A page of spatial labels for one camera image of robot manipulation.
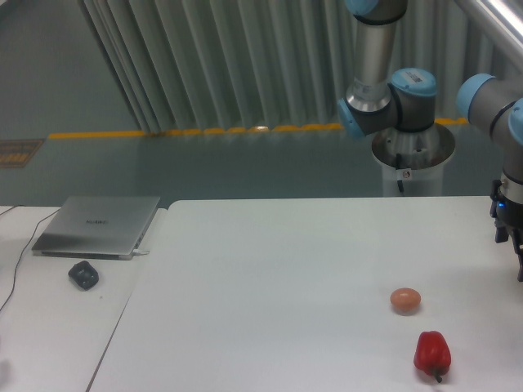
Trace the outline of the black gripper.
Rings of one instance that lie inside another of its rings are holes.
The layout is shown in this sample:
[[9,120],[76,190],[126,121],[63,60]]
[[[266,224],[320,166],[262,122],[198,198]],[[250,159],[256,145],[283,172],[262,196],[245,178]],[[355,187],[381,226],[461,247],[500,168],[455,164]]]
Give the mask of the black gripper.
[[494,240],[496,243],[512,239],[512,246],[517,255],[519,269],[517,281],[523,281],[523,252],[522,252],[522,205],[509,199],[502,193],[502,181],[493,180],[491,185],[490,216],[494,219],[496,229]]

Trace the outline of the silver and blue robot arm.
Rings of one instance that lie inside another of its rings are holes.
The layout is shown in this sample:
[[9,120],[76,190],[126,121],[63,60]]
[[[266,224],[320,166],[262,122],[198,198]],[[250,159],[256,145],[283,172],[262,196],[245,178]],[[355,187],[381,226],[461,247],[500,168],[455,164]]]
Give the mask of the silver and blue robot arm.
[[[387,196],[438,194],[445,164],[455,150],[452,133],[436,123],[435,76],[419,68],[388,73],[396,25],[405,1],[349,1],[354,16],[354,78],[338,103],[340,121],[354,137],[372,136]],[[522,252],[522,79],[487,73],[458,90],[459,113],[503,151],[501,176],[491,185],[490,215],[497,243]]]

